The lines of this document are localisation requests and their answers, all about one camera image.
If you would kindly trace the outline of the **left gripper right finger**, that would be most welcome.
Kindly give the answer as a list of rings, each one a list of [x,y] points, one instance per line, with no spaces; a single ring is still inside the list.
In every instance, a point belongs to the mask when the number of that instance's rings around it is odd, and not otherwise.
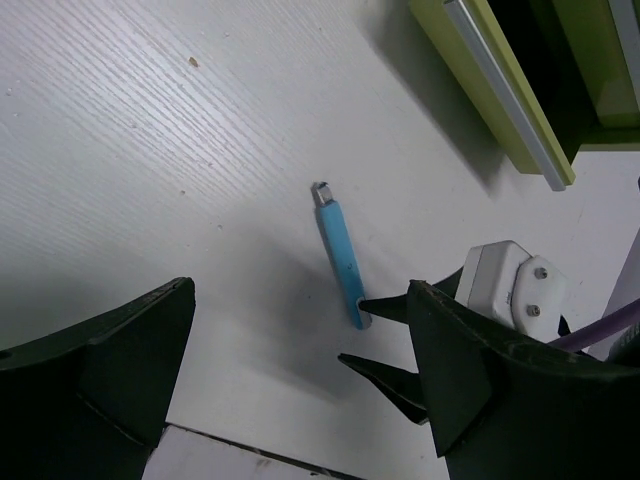
[[[568,353],[412,281],[407,320],[453,479],[635,479],[639,372]]]

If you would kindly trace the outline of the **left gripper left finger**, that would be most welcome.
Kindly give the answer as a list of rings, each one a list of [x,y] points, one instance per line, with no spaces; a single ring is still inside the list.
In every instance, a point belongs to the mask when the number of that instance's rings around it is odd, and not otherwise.
[[[1,352],[4,479],[139,479],[166,415],[195,313],[172,281]]]

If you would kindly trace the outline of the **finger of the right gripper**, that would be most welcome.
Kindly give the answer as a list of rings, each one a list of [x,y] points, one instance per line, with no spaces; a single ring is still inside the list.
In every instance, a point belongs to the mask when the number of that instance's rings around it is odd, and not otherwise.
[[[424,425],[429,421],[417,373],[344,353],[338,360],[370,381],[412,423]]]
[[[433,287],[449,297],[454,298],[460,283],[462,272],[463,268],[459,268],[445,279],[433,284]],[[361,312],[366,312],[377,317],[407,324],[407,294],[363,300],[359,303],[358,308]]]

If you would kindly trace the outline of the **blue highlighter pen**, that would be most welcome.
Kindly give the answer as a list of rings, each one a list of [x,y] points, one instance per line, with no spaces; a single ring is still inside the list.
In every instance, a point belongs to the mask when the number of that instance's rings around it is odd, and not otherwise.
[[[359,308],[365,299],[365,290],[354,247],[339,202],[333,197],[326,182],[315,182],[311,187],[320,233],[339,283],[346,311],[358,330],[371,326],[371,317]]]

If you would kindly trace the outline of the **green metal drawer chest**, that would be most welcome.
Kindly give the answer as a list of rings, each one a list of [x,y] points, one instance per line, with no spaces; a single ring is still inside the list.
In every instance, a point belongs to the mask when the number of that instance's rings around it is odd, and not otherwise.
[[[639,147],[636,1],[413,1],[516,170],[554,191],[579,150]]]

